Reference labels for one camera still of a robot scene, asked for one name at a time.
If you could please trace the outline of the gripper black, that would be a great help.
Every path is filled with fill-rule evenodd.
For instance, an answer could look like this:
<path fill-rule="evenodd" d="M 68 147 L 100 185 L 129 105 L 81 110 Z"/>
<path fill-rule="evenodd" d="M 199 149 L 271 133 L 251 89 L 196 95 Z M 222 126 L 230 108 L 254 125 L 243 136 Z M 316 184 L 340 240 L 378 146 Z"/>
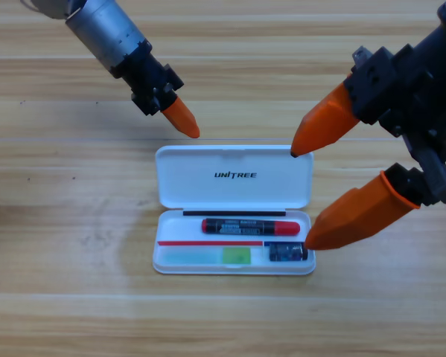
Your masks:
<path fill-rule="evenodd" d="M 189 108 L 177 97 L 184 83 L 167 64 L 162 65 L 152 54 L 147 41 L 139 42 L 131 54 L 112 67 L 114 78 L 122 78 L 132 90 L 132 101 L 145 115 L 162 114 L 182 134 L 198 138 L 200 128 Z"/>
<path fill-rule="evenodd" d="M 386 169 L 395 191 L 416 205 L 446 205 L 446 25 L 396 54 L 360 47 L 353 59 L 351 76 L 302 118 L 291 155 L 331 145 L 360 121 L 379 123 L 420 166 Z"/>

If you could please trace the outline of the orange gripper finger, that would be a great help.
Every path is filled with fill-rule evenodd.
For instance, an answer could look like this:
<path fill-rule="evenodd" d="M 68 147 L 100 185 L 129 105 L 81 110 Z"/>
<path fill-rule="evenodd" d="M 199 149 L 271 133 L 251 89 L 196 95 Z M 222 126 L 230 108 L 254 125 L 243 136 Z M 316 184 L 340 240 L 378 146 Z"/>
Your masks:
<path fill-rule="evenodd" d="M 310 229 L 305 247 L 314 251 L 342 248 L 374 236 L 419 208 L 398 193 L 382 171 L 324 209 Z"/>

